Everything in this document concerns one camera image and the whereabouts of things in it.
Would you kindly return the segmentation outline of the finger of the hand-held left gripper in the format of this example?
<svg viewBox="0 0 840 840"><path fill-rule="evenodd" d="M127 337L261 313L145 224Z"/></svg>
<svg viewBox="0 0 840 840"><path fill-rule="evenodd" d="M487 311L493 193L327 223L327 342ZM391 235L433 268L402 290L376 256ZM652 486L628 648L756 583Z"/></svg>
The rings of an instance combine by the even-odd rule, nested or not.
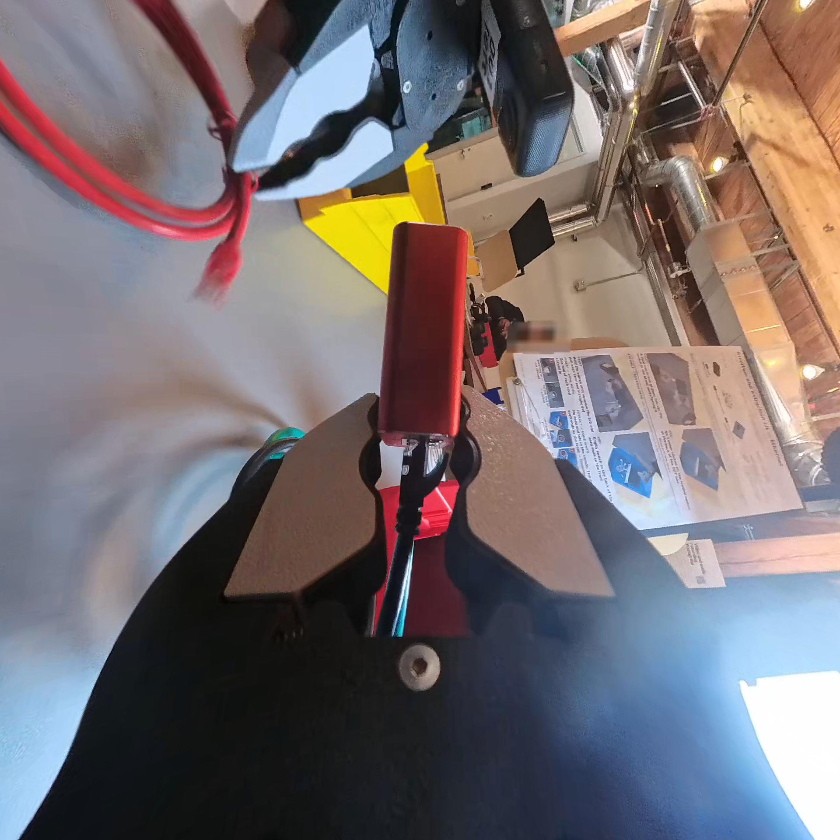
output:
<svg viewBox="0 0 840 840"><path fill-rule="evenodd" d="M262 169L260 201L289 201L341 190L396 154L408 156L408 121L252 120L251 169Z"/></svg>
<svg viewBox="0 0 840 840"><path fill-rule="evenodd" d="M236 172L267 169L313 139L320 123L361 105L375 63L370 19L330 19L296 61L292 24L272 24L246 51L254 83L229 151Z"/></svg>

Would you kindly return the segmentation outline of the cardboard box with black flap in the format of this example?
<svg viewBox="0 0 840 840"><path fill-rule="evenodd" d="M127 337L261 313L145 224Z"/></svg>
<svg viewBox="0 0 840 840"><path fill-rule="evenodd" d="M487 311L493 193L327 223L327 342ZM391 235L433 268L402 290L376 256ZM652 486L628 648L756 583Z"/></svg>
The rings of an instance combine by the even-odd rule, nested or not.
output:
<svg viewBox="0 0 840 840"><path fill-rule="evenodd" d="M524 274L537 258L550 250L554 237L548 208L539 197L510 228L476 247L481 286L486 296Z"/></svg>

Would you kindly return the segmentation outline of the red plastic bin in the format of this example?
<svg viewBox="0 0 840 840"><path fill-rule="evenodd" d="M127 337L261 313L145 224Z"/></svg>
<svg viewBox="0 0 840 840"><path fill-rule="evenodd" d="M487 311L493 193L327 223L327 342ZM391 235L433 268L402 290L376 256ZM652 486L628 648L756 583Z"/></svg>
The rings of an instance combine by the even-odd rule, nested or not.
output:
<svg viewBox="0 0 840 840"><path fill-rule="evenodd" d="M400 636L470 635L465 598L449 579L445 565L446 531L458 488L457 481L445 480L423 503L421 525L413 542Z"/></svg>

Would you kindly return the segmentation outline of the red ethernet port box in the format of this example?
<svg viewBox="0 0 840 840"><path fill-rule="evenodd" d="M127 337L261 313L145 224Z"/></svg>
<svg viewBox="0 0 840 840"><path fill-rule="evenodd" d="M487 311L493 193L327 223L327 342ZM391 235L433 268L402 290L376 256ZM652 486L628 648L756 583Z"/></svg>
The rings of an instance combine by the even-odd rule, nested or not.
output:
<svg viewBox="0 0 840 840"><path fill-rule="evenodd" d="M447 225L393 230L377 428L386 445L459 431L468 242Z"/></svg>

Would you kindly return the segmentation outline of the white cabinet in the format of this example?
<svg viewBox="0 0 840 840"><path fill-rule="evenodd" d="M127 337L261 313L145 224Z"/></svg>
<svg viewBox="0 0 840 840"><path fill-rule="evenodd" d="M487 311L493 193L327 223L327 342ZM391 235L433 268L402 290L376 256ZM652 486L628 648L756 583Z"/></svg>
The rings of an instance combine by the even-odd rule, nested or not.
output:
<svg viewBox="0 0 840 840"><path fill-rule="evenodd" d="M515 175L498 129L447 145L433 163L448 220L477 235L509 228L542 198L549 211L587 204L602 149L602 127L588 90L574 83L574 110L556 164L534 177Z"/></svg>

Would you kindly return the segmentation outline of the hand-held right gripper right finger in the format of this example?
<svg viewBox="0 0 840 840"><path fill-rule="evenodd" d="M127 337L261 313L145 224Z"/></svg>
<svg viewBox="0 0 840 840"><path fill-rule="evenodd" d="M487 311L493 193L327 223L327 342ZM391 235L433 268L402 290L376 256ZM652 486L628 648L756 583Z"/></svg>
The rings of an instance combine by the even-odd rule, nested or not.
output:
<svg viewBox="0 0 840 840"><path fill-rule="evenodd" d="M458 490L445 568L472 634L486 632L504 607L534 618L568 600L613 599L550 452L472 387L461 390L451 459Z"/></svg>

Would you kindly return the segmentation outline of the yellow plastic bin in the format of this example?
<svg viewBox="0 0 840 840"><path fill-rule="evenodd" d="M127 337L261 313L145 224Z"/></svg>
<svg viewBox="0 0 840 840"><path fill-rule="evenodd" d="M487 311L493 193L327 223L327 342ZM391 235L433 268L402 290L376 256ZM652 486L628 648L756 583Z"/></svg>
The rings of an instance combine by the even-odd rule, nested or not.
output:
<svg viewBox="0 0 840 840"><path fill-rule="evenodd" d="M384 293L394 228L401 223L447 223L427 150L427 143L421 145L401 168L372 182L297 200L303 224Z"/></svg>

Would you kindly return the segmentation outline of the poster board on stand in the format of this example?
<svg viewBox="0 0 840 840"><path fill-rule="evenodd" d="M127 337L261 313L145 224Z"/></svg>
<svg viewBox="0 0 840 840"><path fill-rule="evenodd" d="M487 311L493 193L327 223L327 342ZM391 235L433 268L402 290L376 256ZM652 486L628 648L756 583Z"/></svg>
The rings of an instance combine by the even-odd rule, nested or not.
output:
<svg viewBox="0 0 840 840"><path fill-rule="evenodd" d="M513 416L636 528L804 508L734 347L517 352Z"/></svg>

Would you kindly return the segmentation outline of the silver air duct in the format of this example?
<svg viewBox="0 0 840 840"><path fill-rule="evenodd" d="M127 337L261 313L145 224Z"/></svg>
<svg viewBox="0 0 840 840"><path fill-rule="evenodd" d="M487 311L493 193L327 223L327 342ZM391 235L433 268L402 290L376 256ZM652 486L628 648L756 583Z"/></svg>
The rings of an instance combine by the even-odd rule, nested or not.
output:
<svg viewBox="0 0 840 840"><path fill-rule="evenodd" d="M667 188L685 217L688 268L720 343L740 347L749 361L795 483L827 485L823 441L806 406L795 346L740 222L721 218L689 157L652 163L640 181Z"/></svg>

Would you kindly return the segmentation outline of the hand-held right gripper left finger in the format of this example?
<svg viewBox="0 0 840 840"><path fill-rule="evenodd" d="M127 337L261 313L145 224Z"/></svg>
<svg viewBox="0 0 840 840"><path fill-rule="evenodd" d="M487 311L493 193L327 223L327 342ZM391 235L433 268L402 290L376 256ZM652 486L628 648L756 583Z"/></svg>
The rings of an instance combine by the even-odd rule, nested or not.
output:
<svg viewBox="0 0 840 840"><path fill-rule="evenodd" d="M230 602L337 602L372 634L387 573L379 397L366 393L285 454L234 566Z"/></svg>

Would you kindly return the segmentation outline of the metal pipe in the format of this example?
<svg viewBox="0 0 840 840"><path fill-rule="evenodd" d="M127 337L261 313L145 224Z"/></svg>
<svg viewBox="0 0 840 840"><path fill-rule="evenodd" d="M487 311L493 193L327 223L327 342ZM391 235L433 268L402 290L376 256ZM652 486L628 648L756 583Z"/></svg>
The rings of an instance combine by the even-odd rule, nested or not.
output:
<svg viewBox="0 0 840 840"><path fill-rule="evenodd" d="M639 106L653 90L680 6L680 1L575 2L569 23L554 30L564 57L594 60L609 104L591 198L549 216L555 240L608 218Z"/></svg>

